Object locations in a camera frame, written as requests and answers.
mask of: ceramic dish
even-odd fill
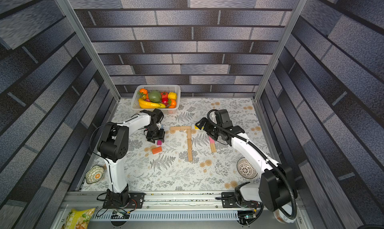
[[[94,165],[87,173],[85,174],[85,179],[87,184],[92,184],[98,182],[104,173],[104,168],[99,165]]]

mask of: floral tablecloth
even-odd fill
[[[131,110],[131,99],[121,99],[113,122],[127,120],[137,111]],[[129,137],[127,155],[123,158],[126,180],[130,191],[224,191],[233,190],[246,181],[259,183],[259,175],[243,178],[237,171],[242,154],[218,142],[216,153],[211,153],[209,138],[204,131],[195,130],[194,124],[211,109],[226,109],[233,125],[241,126],[251,140],[269,154],[261,132],[251,98],[181,98],[176,114],[165,114],[162,121],[166,131],[162,152],[152,154],[157,147],[145,140],[143,130]],[[186,131],[169,130],[170,126],[192,126],[193,161],[188,161]],[[92,165],[104,166],[102,158]],[[105,191],[108,174],[97,183],[84,182],[82,191]]]

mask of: wooden stick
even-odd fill
[[[192,132],[191,126],[171,126],[170,131],[182,131],[187,130],[187,141],[188,141],[188,161],[192,161]]]
[[[215,146],[215,140],[213,140],[211,137],[209,137],[209,143],[211,145],[211,152],[217,152],[216,146]]]
[[[184,130],[188,130],[188,129],[191,129],[191,126],[171,126],[169,127],[169,129],[171,131],[184,131]]]
[[[187,129],[187,138],[188,138],[188,139],[191,139],[191,138],[192,138],[191,129]]]
[[[192,149],[188,149],[188,161],[192,161]]]
[[[217,152],[216,146],[214,144],[211,144],[211,152],[212,153]]]

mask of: white robotic arm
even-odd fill
[[[207,118],[202,118],[195,126],[206,131],[214,140],[221,136],[261,176],[260,185],[243,183],[235,188],[234,197],[238,205],[247,206],[251,201],[261,202],[270,211],[284,215],[283,221],[295,221],[297,190],[289,166],[279,164],[254,145],[241,127],[233,126],[227,110],[210,110]]]
[[[147,141],[164,142],[164,130],[160,129],[163,119],[161,110],[142,110],[139,114],[121,123],[109,123],[101,134],[97,150],[107,165],[109,186],[106,200],[115,207],[124,207],[129,203],[128,184],[124,174],[124,161],[121,160],[128,150],[128,137],[136,130],[145,128]]]
[[[235,188],[236,203],[240,206],[247,206],[251,201],[258,201],[270,211],[285,215],[285,222],[294,222],[297,191],[292,169],[279,164],[255,146],[240,126],[232,125],[226,110],[211,110],[208,118],[213,111],[215,111],[215,117],[212,120],[202,118],[195,125],[200,130],[206,131],[214,140],[221,136],[230,146],[242,153],[261,175],[260,185],[243,183]],[[163,113],[158,109],[153,112],[142,110],[137,116],[133,116],[127,121],[110,123],[105,126],[97,145],[101,157],[106,162],[109,174],[109,187],[104,204],[120,208],[127,205],[130,195],[124,174],[124,162],[120,159],[127,153],[128,137],[134,131],[144,127],[147,130],[148,141],[155,143],[156,140],[161,140],[164,142],[164,130],[160,129],[162,118]]]

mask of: wall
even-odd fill
[[[0,42],[0,227],[49,228],[116,101],[55,0],[1,0]]]
[[[383,0],[308,0],[260,104],[314,228],[384,224]]]
[[[119,93],[253,97],[296,0],[69,0]]]

